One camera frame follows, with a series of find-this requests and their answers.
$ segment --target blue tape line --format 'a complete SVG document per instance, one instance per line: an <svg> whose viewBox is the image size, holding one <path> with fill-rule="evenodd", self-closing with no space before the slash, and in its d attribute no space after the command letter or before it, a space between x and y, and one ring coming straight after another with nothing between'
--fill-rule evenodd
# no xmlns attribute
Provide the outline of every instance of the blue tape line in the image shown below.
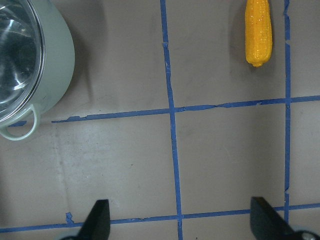
<svg viewBox="0 0 320 240"><path fill-rule="evenodd" d="M320 101L320 95L316 96L298 96L292 97L291 103L301 103L301 102L311 102L311 101Z"/></svg>
<svg viewBox="0 0 320 240"><path fill-rule="evenodd" d="M285 97L287 100L291 98L291 50L287 43L285 44Z"/></svg>
<svg viewBox="0 0 320 240"><path fill-rule="evenodd" d="M16 123L10 125L9 128L12 128L12 127L22 127L22 126L24 126L24 125L26 125L26 124L27 124L27 121L18 121L18 122L16 122Z"/></svg>
<svg viewBox="0 0 320 240"><path fill-rule="evenodd" d="M182 222L182 208L181 208L181 189L180 189L180 173L179 161L177 150L177 134L176 134L176 116L175 116L175 103L174 94L171 85L171 63L169 53L169 37L168 37L168 22L167 22L167 7L166 0L160 0L161 10L161 24L162 24L162 39L163 39L163 53L165 64L165 77L166 87L168 94L168 102L170 109L170 131L171 131L171 144L172 144L172 158L173 158L173 171L174 171L174 185L175 185L175 202L177 213L177 232L178 240L183 240L183 222Z"/></svg>
<svg viewBox="0 0 320 240"><path fill-rule="evenodd" d="M288 16L290 1L284 0L285 40L290 39L290 18ZM289 222L290 206L290 136L291 136L291 50L285 43L285 155L284 155L284 220Z"/></svg>
<svg viewBox="0 0 320 240"><path fill-rule="evenodd" d="M153 216L153 217L147 217L147 218L128 218L128 219L111 220L111 224L144 223L144 222L170 221L170 220L177 220L177 219L178 219L177 215Z"/></svg>
<svg viewBox="0 0 320 240"><path fill-rule="evenodd" d="M128 117L159 115L159 114L168 114L168 113L170 113L170 110L167 108L154 109L154 110L142 110L142 111L126 111L126 112L118 112L118 113L87 115L85 117L71 116L66 120L52 121L52 123L58 124L58 123L79 122L79 121L88 121L88 120L128 118Z"/></svg>
<svg viewBox="0 0 320 240"><path fill-rule="evenodd" d="M240 102L228 102L219 105L196 105L196 106L183 106L176 107L174 110L176 113L184 111L201 111L214 108L239 108L239 107L250 107L256 105L271 105L271 104L284 104L286 102L285 98L277 99L266 99L266 100L254 100L254 101L240 101Z"/></svg>
<svg viewBox="0 0 320 240"><path fill-rule="evenodd" d="M290 210L303 210L303 209L315 209L315 208L320 208L320 203L289 206ZM284 211L285 207L277 206L277 207L274 207L273 209L278 212L278 211ZM241 210L230 210L230 211L182 214L181 216L168 215L168 216L153 216L153 217L147 217L147 218L126 218L126 219L111 220L111 224L114 225L114 224L129 224L129 223L145 223L145 222L159 222L159 221L171 221L171 220L178 220L178 224L179 224L179 222L182 222L181 221L182 219L245 215L249 213L250 213L250 209L241 209ZM79 222L79 223L37 225L37 226L9 227L9 228L0 228L0 233L61 229L61 228L77 228L77 227L81 227L83 224L84 224L83 222Z"/></svg>
<svg viewBox="0 0 320 240"><path fill-rule="evenodd" d="M171 98L169 101L170 106L174 105L173 101L173 91L171 87L171 81L167 83L169 88L169 97ZM300 103L300 102L310 102L310 101L320 101L320 95L315 96L301 96L301 97L293 97L291 99L292 103ZM240 108L240 107L250 107L255 105L272 105L272 104L284 104L286 103L286 98L275 98L275 99L263 99L263 100L253 100L253 101L239 101L239 102L227 102L218 105L195 105L195 106L183 106L183 107L175 107L174 112L180 113L184 111L202 111L214 108ZM148 115L160 115L160 114L169 114L169 108L163 109L153 109L153 110L141 110L141 111L127 111L127 112L117 112L117 113L105 113L105 114L93 114L87 115L85 117L80 116L71 116L65 120L55 120L51 121L53 124L57 123L68 123L68 122L79 122L79 121L90 121L90 120L102 120L102 119L115 119L115 118L128 118L128 117L137 117L137 116L148 116ZM10 127L20 127L24 126L27 121L17 122Z"/></svg>
<svg viewBox="0 0 320 240"><path fill-rule="evenodd" d="M320 203L293 205L289 207L290 210L318 209L318 208L320 208Z"/></svg>
<svg viewBox="0 0 320 240"><path fill-rule="evenodd" d="M216 211L216 212L185 214L183 215L183 218L196 219L196 218L220 217L220 216L230 216L230 215L242 215L242 214L249 214L249 213L250 213L249 209L232 210L232 211Z"/></svg>
<svg viewBox="0 0 320 240"><path fill-rule="evenodd" d="M25 231L34 231L34 230L47 230L47 229L63 229L63 228L76 228L81 227L83 223L74 223L74 224L50 224L50 225L38 225L38 226L22 226L22 227L9 227L9 228L0 228L0 233L13 233L13 232L25 232Z"/></svg>
<svg viewBox="0 0 320 240"><path fill-rule="evenodd" d="M288 16L288 9L290 5L290 0L284 0L284 36L285 40L290 40L290 18Z"/></svg>

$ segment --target corn cob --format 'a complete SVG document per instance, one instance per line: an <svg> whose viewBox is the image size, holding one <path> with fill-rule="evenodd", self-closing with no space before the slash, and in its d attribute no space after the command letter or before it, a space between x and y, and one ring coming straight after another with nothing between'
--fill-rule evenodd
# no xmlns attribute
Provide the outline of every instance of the corn cob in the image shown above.
<svg viewBox="0 0 320 240"><path fill-rule="evenodd" d="M245 9L245 57L254 67L266 63L272 52L272 28L268 0L247 0Z"/></svg>

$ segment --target pot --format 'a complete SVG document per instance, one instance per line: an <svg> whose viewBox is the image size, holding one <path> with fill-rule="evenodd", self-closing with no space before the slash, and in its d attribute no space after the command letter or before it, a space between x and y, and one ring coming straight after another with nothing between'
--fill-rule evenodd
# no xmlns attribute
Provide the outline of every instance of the pot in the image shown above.
<svg viewBox="0 0 320 240"><path fill-rule="evenodd" d="M29 137L65 94L75 66L68 26L50 0L0 0L0 135ZM8 126L33 114L27 134Z"/></svg>

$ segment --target pot lid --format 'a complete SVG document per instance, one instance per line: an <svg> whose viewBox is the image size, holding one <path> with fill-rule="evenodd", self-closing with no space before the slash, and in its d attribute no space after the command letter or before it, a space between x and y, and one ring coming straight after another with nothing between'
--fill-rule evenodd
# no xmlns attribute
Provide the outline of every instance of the pot lid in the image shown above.
<svg viewBox="0 0 320 240"><path fill-rule="evenodd" d="M37 87L41 36L29 0L0 0L0 122L21 110Z"/></svg>

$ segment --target gray floor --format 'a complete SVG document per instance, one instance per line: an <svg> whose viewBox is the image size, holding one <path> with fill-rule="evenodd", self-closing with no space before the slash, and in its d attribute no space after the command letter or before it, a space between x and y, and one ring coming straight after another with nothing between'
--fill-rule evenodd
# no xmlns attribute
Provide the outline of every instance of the gray floor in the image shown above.
<svg viewBox="0 0 320 240"><path fill-rule="evenodd" d="M0 239L57 238L79 229L66 213L82 223L109 199L121 220L110 240L253 240L251 196L320 233L318 0L290 1L287 41L285 1L269 1L273 52L258 69L245 59L245 0L167 0L174 106L164 0L53 2L75 72L31 138L0 138Z"/></svg>

